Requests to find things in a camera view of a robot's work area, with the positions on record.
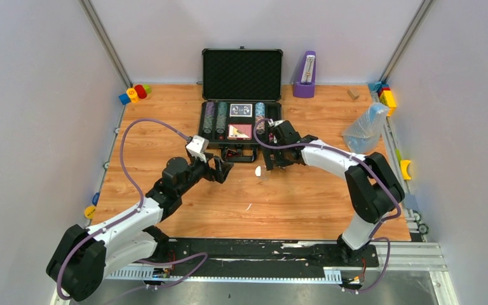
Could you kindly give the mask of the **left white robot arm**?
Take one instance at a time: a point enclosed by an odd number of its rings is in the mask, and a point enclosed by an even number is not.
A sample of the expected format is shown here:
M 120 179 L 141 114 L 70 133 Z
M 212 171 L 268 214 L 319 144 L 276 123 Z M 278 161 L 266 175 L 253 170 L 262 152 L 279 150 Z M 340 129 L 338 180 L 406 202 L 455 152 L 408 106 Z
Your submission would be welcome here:
M 171 216 L 181 206 L 183 195 L 200 180 L 222 184 L 234 166 L 211 154 L 207 160 L 215 166 L 197 157 L 172 158 L 138 203 L 97 225 L 69 227 L 46 267 L 59 297 L 83 301 L 122 267 L 146 258 L 163 262 L 169 245 L 155 225 Z

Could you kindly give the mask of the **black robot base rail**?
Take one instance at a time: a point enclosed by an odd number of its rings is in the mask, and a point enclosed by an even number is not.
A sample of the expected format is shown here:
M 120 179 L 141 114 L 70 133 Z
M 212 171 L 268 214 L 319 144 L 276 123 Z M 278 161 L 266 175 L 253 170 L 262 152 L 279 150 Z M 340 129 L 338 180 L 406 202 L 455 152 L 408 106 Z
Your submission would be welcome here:
M 440 247 L 426 242 L 373 242 L 350 258 L 342 256 L 333 240 L 171 238 L 167 245 L 168 261 L 187 261 L 165 266 L 130 264 L 108 278 L 169 283 L 189 273 L 188 281 L 367 285 L 384 269 L 447 270 Z

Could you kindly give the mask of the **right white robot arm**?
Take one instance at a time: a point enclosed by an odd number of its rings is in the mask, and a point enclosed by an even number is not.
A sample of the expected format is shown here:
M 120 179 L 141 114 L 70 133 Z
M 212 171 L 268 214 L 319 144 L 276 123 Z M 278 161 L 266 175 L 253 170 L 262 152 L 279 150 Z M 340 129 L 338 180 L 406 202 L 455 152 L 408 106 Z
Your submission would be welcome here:
M 272 157 L 265 157 L 268 170 L 299 164 L 319 168 L 345 181 L 355 214 L 338 238 L 337 256 L 343 264 L 350 266 L 359 261 L 362 248 L 378 229 L 401 215 L 405 191 L 383 154 L 347 152 L 318 137 L 303 137 L 288 120 L 260 119 L 253 133 L 257 143 L 273 153 Z

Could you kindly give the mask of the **red playing card box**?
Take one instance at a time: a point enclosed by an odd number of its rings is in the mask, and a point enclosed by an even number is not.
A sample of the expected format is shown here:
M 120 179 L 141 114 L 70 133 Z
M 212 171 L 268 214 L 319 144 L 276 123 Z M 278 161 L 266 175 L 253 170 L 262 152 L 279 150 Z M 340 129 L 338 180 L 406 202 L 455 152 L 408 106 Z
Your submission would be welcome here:
M 227 138 L 229 140 L 251 140 L 252 125 L 250 124 L 229 124 Z

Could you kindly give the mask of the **purple chip stack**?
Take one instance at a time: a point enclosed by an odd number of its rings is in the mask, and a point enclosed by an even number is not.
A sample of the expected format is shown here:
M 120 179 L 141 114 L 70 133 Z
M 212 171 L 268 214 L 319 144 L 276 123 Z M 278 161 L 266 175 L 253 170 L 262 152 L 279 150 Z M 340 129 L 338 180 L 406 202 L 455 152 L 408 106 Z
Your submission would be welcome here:
M 215 103 L 214 102 L 207 102 L 205 104 L 205 118 L 211 119 L 215 114 Z

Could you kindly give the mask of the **light blue chip stack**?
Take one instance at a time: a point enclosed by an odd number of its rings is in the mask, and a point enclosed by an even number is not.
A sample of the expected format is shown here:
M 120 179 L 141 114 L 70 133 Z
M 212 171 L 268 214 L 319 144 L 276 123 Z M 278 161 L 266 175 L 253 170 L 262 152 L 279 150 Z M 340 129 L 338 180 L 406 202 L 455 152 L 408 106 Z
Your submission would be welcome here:
M 264 134 L 266 131 L 265 123 L 263 119 L 266 114 L 266 106 L 263 102 L 258 102 L 255 104 L 255 127 L 257 134 Z

